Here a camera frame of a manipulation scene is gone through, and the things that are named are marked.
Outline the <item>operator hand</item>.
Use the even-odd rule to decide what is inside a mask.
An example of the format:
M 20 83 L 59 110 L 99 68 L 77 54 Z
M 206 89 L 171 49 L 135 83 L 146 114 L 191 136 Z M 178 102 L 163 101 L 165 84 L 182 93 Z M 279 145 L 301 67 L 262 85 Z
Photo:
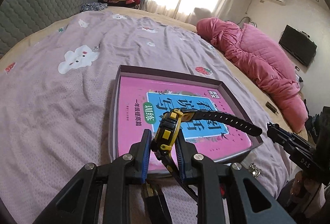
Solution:
M 310 195 L 318 195 L 322 188 L 322 183 L 318 183 L 311 179 L 310 176 L 304 172 L 299 171 L 294 177 L 292 187 L 290 189 L 290 194 L 295 197 L 304 197 L 307 193 Z

